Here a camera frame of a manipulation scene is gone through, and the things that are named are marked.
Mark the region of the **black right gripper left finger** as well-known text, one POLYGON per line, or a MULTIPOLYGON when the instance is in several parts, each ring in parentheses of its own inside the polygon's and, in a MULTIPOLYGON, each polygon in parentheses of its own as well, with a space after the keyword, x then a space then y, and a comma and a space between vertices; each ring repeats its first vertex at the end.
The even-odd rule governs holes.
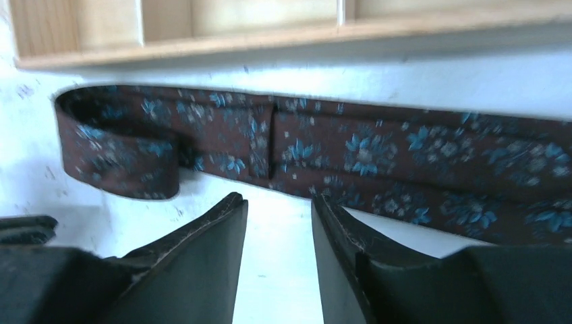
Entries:
POLYGON ((1 322, 231 323, 247 217, 232 192, 121 258, 1 244, 1 322))

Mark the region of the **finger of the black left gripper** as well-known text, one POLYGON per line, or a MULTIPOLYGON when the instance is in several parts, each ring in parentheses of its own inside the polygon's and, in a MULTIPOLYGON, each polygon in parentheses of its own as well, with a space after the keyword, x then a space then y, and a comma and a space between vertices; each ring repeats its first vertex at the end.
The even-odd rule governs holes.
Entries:
POLYGON ((56 236, 58 221, 49 215, 1 218, 1 244, 45 244, 56 236))

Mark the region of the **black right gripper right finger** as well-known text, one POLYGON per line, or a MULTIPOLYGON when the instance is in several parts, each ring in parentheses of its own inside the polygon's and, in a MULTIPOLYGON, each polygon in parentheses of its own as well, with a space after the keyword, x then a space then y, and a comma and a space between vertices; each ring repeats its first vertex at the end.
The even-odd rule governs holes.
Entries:
POLYGON ((570 323, 571 248, 410 249, 326 196, 312 200, 325 323, 570 323))

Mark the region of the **brown blue floral tie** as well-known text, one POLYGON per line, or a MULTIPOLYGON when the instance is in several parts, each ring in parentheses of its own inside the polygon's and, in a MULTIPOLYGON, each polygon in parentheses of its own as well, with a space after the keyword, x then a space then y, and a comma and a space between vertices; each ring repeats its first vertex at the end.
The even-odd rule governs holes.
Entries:
POLYGON ((571 123, 161 86, 55 97, 63 168, 165 200, 213 174, 495 244, 571 243, 571 123))

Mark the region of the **wooden compartment organizer box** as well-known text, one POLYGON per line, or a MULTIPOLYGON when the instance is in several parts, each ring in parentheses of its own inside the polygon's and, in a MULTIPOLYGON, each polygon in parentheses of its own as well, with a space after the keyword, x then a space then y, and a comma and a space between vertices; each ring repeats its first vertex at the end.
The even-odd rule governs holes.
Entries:
POLYGON ((2 1, 24 70, 571 21, 570 1, 2 1))

